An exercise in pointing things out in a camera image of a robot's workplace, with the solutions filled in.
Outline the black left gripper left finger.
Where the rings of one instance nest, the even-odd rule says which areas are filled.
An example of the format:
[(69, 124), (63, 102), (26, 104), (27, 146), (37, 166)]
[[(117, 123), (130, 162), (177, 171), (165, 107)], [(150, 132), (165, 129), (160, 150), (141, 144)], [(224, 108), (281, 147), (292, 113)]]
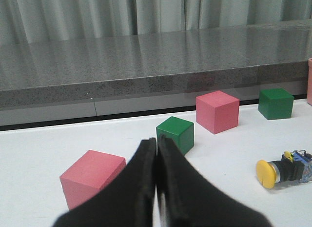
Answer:
[(126, 167), (90, 200), (61, 215), (56, 227), (151, 227), (156, 139), (142, 140)]

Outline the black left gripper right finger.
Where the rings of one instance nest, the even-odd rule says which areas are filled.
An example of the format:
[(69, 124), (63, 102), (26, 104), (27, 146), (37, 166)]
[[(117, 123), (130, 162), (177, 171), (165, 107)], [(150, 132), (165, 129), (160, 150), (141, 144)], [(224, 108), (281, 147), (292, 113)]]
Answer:
[(261, 213), (208, 182), (174, 141), (157, 140), (157, 194), (164, 227), (269, 227)]

